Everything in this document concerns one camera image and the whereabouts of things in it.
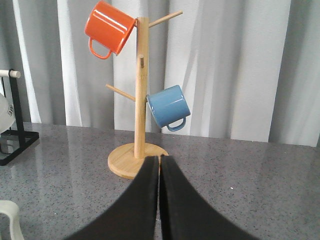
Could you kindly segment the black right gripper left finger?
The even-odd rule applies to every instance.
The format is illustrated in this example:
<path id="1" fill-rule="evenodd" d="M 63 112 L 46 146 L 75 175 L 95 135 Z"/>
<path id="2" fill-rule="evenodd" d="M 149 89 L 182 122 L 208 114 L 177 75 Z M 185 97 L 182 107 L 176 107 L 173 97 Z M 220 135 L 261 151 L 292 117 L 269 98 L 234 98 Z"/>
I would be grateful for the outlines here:
<path id="1" fill-rule="evenodd" d="M 69 240 L 153 240 L 158 204 L 159 158 L 145 158 L 123 194 Z"/>

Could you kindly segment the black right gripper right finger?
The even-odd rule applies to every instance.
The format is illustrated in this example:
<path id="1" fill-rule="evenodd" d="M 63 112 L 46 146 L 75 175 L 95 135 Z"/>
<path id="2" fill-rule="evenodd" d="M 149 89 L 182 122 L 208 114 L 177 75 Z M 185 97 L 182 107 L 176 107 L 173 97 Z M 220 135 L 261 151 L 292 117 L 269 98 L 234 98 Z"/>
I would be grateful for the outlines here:
<path id="1" fill-rule="evenodd" d="M 212 208 L 172 156 L 162 155 L 159 210 L 164 240 L 255 240 Z"/>

